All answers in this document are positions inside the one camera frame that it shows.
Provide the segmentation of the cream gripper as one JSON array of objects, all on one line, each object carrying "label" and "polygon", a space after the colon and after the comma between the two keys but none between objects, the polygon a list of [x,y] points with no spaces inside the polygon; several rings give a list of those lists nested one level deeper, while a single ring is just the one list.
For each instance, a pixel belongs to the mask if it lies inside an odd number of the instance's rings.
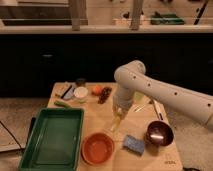
[{"label": "cream gripper", "polygon": [[126,115],[128,114],[128,111],[125,109],[122,109],[120,107],[114,106],[113,107],[113,115],[116,121],[123,120]]}]

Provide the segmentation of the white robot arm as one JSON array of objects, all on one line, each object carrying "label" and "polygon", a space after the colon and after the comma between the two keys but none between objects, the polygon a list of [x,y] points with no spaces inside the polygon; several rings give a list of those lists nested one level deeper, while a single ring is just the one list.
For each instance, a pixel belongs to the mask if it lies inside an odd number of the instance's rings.
[{"label": "white robot arm", "polygon": [[121,109],[121,118],[124,118],[133,104],[134,93],[141,92],[213,131],[213,96],[152,79],[145,72],[145,65],[139,60],[115,70],[114,112]]}]

